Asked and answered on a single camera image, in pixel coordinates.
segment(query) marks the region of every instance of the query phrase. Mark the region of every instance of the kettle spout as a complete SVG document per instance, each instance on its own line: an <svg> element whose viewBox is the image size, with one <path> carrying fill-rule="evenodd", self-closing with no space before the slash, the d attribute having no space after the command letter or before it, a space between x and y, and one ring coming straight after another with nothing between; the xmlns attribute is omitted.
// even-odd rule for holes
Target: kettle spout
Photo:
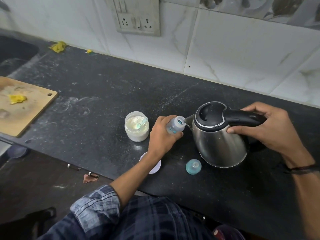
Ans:
<svg viewBox="0 0 320 240"><path fill-rule="evenodd" d="M195 115L193 114L193 115L191 115L191 116L189 116L189 117L187 117L187 118L185 118L184 119L184 122L186 123L186 125L190 128L190 130L193 132L193 129L192 129L192 121L193 121L193 117L194 117Z"/></svg>

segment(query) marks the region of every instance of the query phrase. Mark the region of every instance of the sink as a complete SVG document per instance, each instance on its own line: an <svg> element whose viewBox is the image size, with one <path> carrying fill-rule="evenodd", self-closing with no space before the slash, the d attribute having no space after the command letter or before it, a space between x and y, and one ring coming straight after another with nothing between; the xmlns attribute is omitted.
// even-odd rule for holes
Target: sink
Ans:
<svg viewBox="0 0 320 240"><path fill-rule="evenodd" d="M0 36L0 76L8 76L38 54L39 48L14 38Z"/></svg>

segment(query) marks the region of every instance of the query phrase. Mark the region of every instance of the hand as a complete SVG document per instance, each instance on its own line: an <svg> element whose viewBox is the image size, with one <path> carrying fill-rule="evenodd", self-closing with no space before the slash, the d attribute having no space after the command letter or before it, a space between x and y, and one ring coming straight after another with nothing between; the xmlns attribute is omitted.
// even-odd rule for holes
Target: hand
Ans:
<svg viewBox="0 0 320 240"><path fill-rule="evenodd" d="M242 110L264 115L267 120L257 127L230 127L228 133L253 137L285 157L292 157L295 153L305 150L285 110L261 102L253 103Z"/></svg>
<svg viewBox="0 0 320 240"><path fill-rule="evenodd" d="M167 132L166 125L175 117L177 116L160 116L157 119L150 132L148 153L156 153L161 159L172 148L174 143L183 136L182 132L176 134L169 134Z"/></svg>

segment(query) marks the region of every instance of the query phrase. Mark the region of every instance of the switch board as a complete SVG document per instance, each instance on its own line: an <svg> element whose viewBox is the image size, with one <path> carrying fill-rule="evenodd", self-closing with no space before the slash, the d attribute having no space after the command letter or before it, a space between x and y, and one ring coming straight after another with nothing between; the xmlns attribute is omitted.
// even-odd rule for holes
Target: switch board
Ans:
<svg viewBox="0 0 320 240"><path fill-rule="evenodd" d="M118 32L160 36L159 0L106 0Z"/></svg>

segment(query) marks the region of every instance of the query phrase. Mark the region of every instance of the plaid shirt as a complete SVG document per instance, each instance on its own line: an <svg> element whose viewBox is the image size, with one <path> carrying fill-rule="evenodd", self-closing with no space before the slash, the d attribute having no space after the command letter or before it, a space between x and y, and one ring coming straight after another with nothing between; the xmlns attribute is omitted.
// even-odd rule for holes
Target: plaid shirt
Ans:
<svg viewBox="0 0 320 240"><path fill-rule="evenodd" d="M105 185L77 200L40 239L215 239L199 219L167 197L136 196L120 212Z"/></svg>

